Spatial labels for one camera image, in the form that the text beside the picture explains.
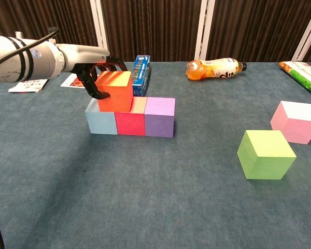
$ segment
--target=lime green cube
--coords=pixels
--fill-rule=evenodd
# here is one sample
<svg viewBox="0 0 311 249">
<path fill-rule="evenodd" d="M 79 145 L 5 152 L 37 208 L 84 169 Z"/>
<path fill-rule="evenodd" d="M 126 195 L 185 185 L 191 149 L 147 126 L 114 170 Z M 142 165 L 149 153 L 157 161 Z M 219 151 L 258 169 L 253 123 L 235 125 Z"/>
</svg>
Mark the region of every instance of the lime green cube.
<svg viewBox="0 0 311 249">
<path fill-rule="evenodd" d="M 237 154 L 247 179 L 282 179 L 296 159 L 281 131 L 245 131 Z"/>
</svg>

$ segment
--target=green package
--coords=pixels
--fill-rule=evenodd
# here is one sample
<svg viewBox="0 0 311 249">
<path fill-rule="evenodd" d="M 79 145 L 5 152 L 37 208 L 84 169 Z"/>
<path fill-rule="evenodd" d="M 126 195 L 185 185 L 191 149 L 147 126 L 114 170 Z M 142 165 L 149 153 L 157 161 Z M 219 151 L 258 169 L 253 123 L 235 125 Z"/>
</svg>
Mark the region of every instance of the green package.
<svg viewBox="0 0 311 249">
<path fill-rule="evenodd" d="M 303 87 L 311 91 L 311 66 L 300 61 L 282 61 L 279 66 Z"/>
</svg>

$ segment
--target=paper card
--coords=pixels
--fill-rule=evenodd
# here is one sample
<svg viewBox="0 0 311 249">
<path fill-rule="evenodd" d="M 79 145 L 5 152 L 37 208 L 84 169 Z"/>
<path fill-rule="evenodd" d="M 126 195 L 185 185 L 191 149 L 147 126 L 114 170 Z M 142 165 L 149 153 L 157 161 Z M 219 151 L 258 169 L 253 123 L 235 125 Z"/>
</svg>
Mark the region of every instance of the paper card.
<svg viewBox="0 0 311 249">
<path fill-rule="evenodd" d="M 82 82 L 77 78 L 76 74 L 70 74 L 60 85 L 60 87 L 84 88 Z"/>
<path fill-rule="evenodd" d="M 27 93 L 27 92 L 39 92 L 44 88 L 47 83 L 47 79 L 27 80 L 18 82 L 16 86 L 10 88 L 8 92 L 11 93 Z"/>
</svg>

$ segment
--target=table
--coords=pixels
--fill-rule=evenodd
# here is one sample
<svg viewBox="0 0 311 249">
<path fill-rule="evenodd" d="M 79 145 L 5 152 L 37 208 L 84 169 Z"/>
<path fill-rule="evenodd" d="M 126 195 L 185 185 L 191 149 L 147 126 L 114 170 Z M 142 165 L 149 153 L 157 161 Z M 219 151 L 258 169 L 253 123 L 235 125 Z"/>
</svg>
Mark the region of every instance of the table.
<svg viewBox="0 0 311 249">
<path fill-rule="evenodd" d="M 246 180 L 244 131 L 311 92 L 277 63 L 188 81 L 152 62 L 147 96 L 176 98 L 175 137 L 92 135 L 83 89 L 0 85 L 0 226 L 7 248 L 311 248 L 311 142 L 280 181 Z"/>
</svg>

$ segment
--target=orange juice bottle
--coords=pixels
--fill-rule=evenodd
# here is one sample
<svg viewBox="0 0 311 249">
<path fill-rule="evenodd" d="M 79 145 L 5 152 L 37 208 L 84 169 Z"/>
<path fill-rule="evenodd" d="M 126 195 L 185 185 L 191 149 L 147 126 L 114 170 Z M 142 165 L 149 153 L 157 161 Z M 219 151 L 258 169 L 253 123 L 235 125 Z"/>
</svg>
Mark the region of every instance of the orange juice bottle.
<svg viewBox="0 0 311 249">
<path fill-rule="evenodd" d="M 229 78 L 240 71 L 245 71 L 247 64 L 232 58 L 223 58 L 212 61 L 193 60 L 187 64 L 188 79 L 198 80 L 208 77 Z"/>
</svg>

